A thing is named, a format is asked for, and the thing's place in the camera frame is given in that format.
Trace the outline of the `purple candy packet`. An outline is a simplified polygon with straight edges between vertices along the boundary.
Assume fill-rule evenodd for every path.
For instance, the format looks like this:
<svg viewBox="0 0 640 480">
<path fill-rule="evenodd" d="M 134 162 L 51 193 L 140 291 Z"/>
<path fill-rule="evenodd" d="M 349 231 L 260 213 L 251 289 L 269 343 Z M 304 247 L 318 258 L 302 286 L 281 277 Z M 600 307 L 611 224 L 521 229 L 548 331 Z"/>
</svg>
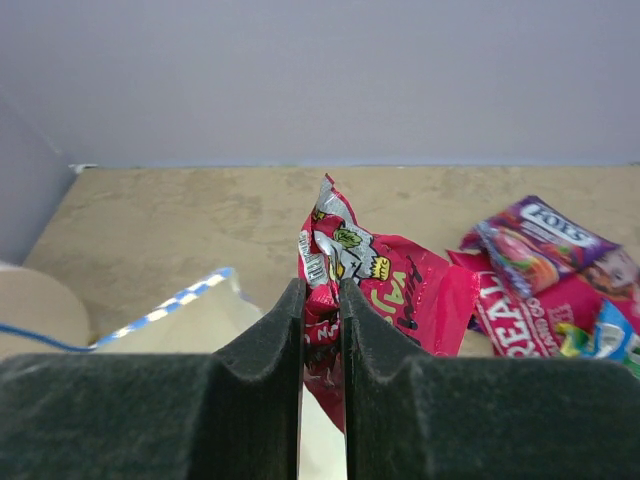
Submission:
<svg viewBox="0 0 640 480">
<path fill-rule="evenodd" d="M 476 223 L 459 245 L 463 251 L 487 254 L 509 295 L 522 300 L 583 271 L 618 247 L 535 195 Z"/>
<path fill-rule="evenodd" d="M 476 320 L 476 317 L 474 315 L 472 315 L 470 317 L 467 328 L 469 330 L 471 330 L 471 331 L 476 332 L 476 333 L 480 333 L 480 334 L 484 333 L 481 325 L 478 323 L 478 321 Z"/>
</svg>

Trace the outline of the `small blue snack packet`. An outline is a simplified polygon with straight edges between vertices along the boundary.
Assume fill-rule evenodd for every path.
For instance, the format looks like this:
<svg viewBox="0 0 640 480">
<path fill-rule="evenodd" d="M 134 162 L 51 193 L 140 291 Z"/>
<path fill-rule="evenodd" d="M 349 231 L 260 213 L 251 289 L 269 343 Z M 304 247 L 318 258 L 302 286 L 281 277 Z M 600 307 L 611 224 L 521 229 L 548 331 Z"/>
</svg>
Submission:
<svg viewBox="0 0 640 480">
<path fill-rule="evenodd" d="M 639 372 L 639 335 L 624 314 L 605 300 L 591 332 L 567 322 L 558 323 L 562 337 L 558 357 L 611 360 Z"/>
</svg>

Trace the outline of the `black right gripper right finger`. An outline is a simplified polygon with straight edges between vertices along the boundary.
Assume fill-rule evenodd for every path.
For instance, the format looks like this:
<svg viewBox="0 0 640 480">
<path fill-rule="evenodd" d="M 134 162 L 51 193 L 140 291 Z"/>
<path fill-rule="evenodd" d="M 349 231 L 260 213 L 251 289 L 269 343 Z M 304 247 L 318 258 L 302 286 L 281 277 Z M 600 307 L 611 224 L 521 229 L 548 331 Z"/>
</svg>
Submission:
<svg viewBox="0 0 640 480">
<path fill-rule="evenodd" d="M 436 357 L 340 286 L 352 479 L 635 479 L 639 382 L 593 359 Z"/>
</svg>

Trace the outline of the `blue checkered paper bag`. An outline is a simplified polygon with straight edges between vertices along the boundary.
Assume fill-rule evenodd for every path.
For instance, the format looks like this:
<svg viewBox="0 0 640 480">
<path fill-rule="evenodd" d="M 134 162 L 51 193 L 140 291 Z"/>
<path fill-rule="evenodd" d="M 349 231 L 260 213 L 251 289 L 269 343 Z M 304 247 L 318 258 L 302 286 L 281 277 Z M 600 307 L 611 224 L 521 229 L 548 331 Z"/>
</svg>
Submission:
<svg viewBox="0 0 640 480">
<path fill-rule="evenodd" d="M 230 343 L 256 323 L 263 313 L 242 293 L 234 269 L 218 269 L 174 294 L 143 317 L 91 340 L 87 347 L 70 345 L 53 336 L 75 337 L 76 323 L 88 318 L 80 313 L 79 300 L 52 280 L 47 293 L 60 293 L 56 321 L 38 327 L 46 308 L 34 308 L 25 300 L 11 300 L 1 288 L 1 306 L 7 307 L 8 324 L 1 325 L 1 357 L 22 353 L 212 353 Z M 302 388 L 301 479 L 345 479 L 346 453 L 343 435 L 306 387 Z"/>
</svg>

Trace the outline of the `white round container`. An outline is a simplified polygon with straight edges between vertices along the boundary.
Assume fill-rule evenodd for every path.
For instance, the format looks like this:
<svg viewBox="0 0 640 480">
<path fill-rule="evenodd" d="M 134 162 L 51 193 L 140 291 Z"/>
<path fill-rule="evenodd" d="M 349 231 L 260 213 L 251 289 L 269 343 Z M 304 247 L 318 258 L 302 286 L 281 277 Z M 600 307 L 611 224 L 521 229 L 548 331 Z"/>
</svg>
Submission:
<svg viewBox="0 0 640 480">
<path fill-rule="evenodd" d="M 86 308 L 64 284 L 42 272 L 1 264 L 1 357 L 86 351 Z"/>
</svg>

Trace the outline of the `small red candy packet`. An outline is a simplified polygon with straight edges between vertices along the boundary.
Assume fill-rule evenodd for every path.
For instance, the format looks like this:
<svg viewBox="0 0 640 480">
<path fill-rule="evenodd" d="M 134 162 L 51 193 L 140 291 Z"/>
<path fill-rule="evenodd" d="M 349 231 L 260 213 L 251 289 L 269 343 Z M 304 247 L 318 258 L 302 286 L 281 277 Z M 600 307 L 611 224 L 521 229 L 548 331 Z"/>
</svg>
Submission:
<svg viewBox="0 0 640 480">
<path fill-rule="evenodd" d="M 386 322 L 435 355 L 458 353 L 479 296 L 466 268 L 399 235 L 359 226 L 330 176 L 298 238 L 306 284 L 305 385 L 338 429 L 344 427 L 340 366 L 340 284 L 352 280 Z"/>
</svg>

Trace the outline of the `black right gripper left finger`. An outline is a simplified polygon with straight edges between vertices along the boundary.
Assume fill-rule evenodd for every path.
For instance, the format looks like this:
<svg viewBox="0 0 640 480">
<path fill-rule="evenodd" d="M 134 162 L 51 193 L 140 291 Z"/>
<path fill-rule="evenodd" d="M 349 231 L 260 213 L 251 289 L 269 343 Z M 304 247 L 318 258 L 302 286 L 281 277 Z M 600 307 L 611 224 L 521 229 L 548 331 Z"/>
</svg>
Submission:
<svg viewBox="0 0 640 480">
<path fill-rule="evenodd" d="M 305 285 L 209 354 L 1 363 L 5 479 L 294 479 Z"/>
</svg>

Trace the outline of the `pink snack packet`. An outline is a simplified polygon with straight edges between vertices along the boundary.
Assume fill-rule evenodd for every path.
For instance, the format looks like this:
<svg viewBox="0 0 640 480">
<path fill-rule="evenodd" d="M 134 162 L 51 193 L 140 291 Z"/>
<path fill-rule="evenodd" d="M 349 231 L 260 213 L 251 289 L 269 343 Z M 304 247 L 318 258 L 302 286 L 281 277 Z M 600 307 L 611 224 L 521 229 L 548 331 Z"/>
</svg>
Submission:
<svg viewBox="0 0 640 480">
<path fill-rule="evenodd" d="M 622 248 L 522 301 L 508 295 L 485 254 L 449 251 L 448 255 L 480 281 L 473 317 L 498 356 L 558 354 L 564 340 L 560 326 L 571 324 L 591 332 L 606 300 L 639 328 L 639 265 Z"/>
</svg>

